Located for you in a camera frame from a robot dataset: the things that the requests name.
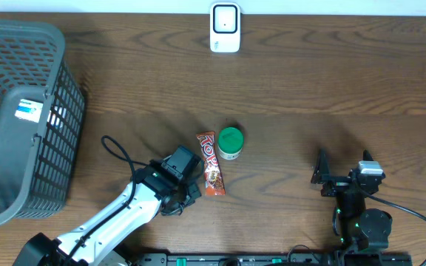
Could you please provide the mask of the orange Top chocolate bar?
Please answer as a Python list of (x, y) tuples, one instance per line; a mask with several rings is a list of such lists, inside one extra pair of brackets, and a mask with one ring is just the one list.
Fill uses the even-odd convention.
[(204, 178), (207, 196), (224, 196), (223, 176), (214, 148), (214, 132), (204, 132), (196, 135), (204, 161)]

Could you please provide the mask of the white blue Panadol box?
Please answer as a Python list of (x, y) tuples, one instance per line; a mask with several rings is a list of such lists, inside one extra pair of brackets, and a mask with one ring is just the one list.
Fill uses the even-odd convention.
[[(15, 117), (21, 120), (28, 120), (30, 122), (38, 123), (40, 121), (43, 103), (36, 102), (28, 99), (21, 99), (15, 111)], [(51, 126), (63, 127), (61, 122), (65, 118), (67, 110), (59, 106), (55, 106), (53, 111), (49, 111), (47, 122)]]

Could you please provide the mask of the green lid white jar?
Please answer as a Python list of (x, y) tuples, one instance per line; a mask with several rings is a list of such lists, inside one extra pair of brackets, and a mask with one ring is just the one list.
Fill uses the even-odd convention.
[(220, 156), (225, 160), (235, 160), (239, 157), (244, 145), (243, 133), (235, 127), (227, 127), (220, 131), (217, 147)]

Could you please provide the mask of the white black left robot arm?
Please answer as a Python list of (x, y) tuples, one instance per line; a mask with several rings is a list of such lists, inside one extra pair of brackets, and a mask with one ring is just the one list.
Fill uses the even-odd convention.
[(43, 233), (21, 249), (14, 265), (99, 265), (131, 232), (161, 216), (180, 216), (200, 196), (194, 158), (175, 165), (166, 158), (135, 170), (112, 203), (68, 233), (51, 240)]

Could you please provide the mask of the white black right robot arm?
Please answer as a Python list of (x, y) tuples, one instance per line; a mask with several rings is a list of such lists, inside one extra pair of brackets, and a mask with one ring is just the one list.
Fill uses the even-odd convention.
[(336, 199), (332, 226), (342, 247), (334, 251), (334, 265), (382, 265), (381, 253), (388, 248), (392, 216), (376, 208), (367, 208), (365, 198), (376, 193), (385, 179), (380, 164), (368, 151), (348, 175), (331, 173), (328, 158), (319, 151), (312, 184), (321, 184), (321, 195)]

